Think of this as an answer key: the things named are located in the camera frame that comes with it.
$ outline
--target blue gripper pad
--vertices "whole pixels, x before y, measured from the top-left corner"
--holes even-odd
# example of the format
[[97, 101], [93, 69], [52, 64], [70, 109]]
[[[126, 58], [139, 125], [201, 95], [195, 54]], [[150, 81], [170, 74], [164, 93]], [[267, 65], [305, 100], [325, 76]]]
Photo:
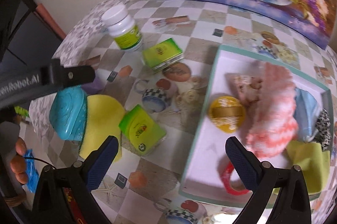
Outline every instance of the blue gripper pad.
[[118, 153], [118, 139], [109, 136], [98, 148], [92, 151], [84, 161], [82, 178], [89, 191], [96, 190]]
[[262, 179], [260, 161], [252, 152], [247, 151], [236, 137], [227, 139], [225, 149], [246, 189], [255, 192]]

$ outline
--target white plastic bottle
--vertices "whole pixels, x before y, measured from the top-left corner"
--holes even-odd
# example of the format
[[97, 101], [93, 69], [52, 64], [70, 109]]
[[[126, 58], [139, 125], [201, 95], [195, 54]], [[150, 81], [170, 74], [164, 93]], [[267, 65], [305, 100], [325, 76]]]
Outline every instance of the white plastic bottle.
[[107, 26], [109, 35], [115, 39], [121, 50], [134, 51], [143, 43], [136, 21], [129, 15], [124, 4], [118, 4], [107, 10], [102, 20]]

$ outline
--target blue face mask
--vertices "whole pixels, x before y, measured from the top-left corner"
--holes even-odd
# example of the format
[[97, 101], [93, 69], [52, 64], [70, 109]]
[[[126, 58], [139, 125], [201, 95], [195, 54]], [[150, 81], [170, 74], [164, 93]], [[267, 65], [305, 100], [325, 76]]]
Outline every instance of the blue face mask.
[[294, 118], [298, 123], [298, 138], [300, 142], [312, 141], [317, 133], [315, 127], [321, 108], [316, 99], [308, 92], [299, 88], [296, 91], [296, 109]]

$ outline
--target blue plastic container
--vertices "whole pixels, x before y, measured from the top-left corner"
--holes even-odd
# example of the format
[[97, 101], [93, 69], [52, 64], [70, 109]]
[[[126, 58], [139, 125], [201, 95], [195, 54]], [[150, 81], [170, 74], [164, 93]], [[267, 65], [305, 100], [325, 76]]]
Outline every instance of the blue plastic container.
[[80, 86], [57, 92], [49, 121], [61, 139], [83, 139], [87, 124], [87, 95]]

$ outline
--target purple object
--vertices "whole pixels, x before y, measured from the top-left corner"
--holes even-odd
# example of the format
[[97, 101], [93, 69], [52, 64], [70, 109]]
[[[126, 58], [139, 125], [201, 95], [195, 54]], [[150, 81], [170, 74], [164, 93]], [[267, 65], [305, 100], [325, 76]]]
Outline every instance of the purple object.
[[94, 81], [92, 83], [83, 84], [81, 85], [81, 88], [88, 94], [88, 95], [95, 95], [101, 90], [103, 90], [104, 86], [99, 79], [99, 77], [95, 77]]

